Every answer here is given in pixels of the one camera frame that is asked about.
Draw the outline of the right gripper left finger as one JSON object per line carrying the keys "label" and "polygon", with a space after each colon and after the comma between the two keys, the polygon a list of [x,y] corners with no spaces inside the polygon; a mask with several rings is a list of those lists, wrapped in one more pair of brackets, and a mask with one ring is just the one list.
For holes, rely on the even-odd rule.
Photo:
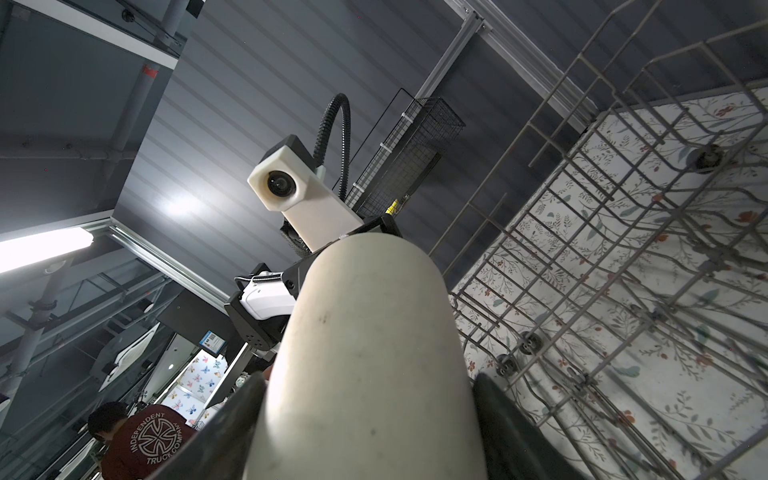
{"label": "right gripper left finger", "polygon": [[267,391],[262,374],[250,377],[181,449],[162,464],[153,479],[241,479]]}

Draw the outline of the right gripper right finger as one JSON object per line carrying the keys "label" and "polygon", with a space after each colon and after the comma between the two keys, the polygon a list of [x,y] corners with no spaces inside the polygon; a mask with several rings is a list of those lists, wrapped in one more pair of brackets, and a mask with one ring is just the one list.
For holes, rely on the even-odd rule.
{"label": "right gripper right finger", "polygon": [[583,475],[486,374],[472,387],[490,479],[577,480]]}

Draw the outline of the white ceramic mug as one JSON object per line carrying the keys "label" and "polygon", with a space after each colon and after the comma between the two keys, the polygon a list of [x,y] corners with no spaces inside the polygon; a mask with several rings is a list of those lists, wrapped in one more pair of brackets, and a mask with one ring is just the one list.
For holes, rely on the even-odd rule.
{"label": "white ceramic mug", "polygon": [[247,479],[483,479],[481,432],[445,283],[388,234],[313,262],[258,417]]}

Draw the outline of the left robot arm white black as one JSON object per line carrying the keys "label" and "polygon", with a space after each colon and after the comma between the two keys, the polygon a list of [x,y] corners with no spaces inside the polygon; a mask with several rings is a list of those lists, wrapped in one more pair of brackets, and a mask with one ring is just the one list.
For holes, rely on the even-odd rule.
{"label": "left robot arm white black", "polygon": [[[333,190],[324,183],[325,156],[338,115],[342,116],[341,173],[338,189]],[[350,103],[338,93],[324,111],[313,151],[289,135],[264,154],[247,179],[264,207],[283,215],[279,232],[300,256],[283,272],[261,263],[250,275],[235,279],[237,291],[224,308],[251,347],[270,350],[281,342],[309,267],[328,245],[372,231],[401,235],[390,214],[363,218],[345,203],[350,142]]]}

